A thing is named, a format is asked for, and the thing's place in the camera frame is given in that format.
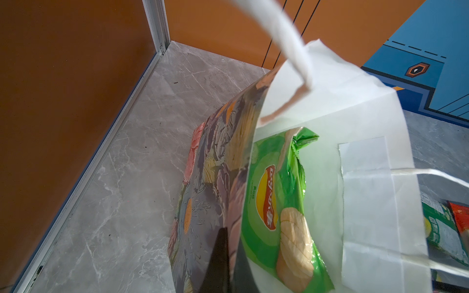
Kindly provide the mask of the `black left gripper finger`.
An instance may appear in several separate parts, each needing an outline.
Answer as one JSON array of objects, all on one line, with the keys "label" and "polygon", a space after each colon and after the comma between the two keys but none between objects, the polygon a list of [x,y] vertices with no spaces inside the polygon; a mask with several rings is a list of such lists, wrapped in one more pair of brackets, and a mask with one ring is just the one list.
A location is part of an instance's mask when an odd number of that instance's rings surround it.
[{"label": "black left gripper finger", "polygon": [[228,231],[221,228],[218,232],[208,269],[200,293],[259,293],[250,269],[243,244],[238,246],[235,258],[234,277],[230,277],[228,257]]}]

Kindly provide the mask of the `floral paper bag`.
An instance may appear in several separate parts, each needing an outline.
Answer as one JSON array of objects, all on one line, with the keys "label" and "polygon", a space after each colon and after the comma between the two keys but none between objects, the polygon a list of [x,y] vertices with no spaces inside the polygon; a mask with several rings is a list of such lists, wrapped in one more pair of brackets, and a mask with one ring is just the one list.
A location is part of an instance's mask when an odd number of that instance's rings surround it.
[{"label": "floral paper bag", "polygon": [[[467,277],[429,258],[418,176],[448,175],[414,166],[396,90],[322,41],[304,43],[277,2],[236,4],[287,59],[193,132],[168,245],[175,291],[199,293],[221,228],[234,277],[254,143],[299,127],[319,137],[299,158],[329,293],[431,293],[434,269]],[[247,259],[260,293],[291,293]]]}]

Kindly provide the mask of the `green Lays chips bag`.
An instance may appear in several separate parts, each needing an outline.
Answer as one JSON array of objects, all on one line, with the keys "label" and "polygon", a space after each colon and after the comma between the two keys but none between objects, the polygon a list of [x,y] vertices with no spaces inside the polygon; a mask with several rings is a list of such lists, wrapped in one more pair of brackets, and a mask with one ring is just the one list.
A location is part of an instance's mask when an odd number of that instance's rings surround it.
[{"label": "green Lays chips bag", "polygon": [[252,149],[241,240],[247,257],[270,274],[269,284],[292,293],[334,289],[304,209],[307,183],[299,151],[318,138],[299,127],[259,140]]}]

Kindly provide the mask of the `red small snack packet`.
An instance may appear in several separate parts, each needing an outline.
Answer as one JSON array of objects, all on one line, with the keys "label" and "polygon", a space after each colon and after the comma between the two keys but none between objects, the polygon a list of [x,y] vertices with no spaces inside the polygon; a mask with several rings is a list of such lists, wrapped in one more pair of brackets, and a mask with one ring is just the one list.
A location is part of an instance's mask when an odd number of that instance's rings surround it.
[{"label": "red small snack packet", "polygon": [[465,250],[469,252],[469,206],[463,203],[448,202],[458,228],[458,232],[464,244]]}]

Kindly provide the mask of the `green white snack packet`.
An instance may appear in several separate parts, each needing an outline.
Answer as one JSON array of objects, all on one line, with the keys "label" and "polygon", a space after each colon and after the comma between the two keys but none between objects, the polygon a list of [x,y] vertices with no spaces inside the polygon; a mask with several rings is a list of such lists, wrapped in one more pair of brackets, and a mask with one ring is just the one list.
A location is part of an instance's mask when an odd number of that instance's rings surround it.
[{"label": "green white snack packet", "polygon": [[468,267],[469,258],[449,207],[425,194],[421,202],[428,244]]}]

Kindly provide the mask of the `aluminium left corner post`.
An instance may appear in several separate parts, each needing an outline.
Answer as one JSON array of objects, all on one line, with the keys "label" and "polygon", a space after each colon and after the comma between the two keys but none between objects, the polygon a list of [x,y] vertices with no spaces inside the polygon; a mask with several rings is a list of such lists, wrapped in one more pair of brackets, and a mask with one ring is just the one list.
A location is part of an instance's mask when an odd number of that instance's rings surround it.
[{"label": "aluminium left corner post", "polygon": [[164,55],[171,43],[164,0],[143,0],[142,2],[156,52]]}]

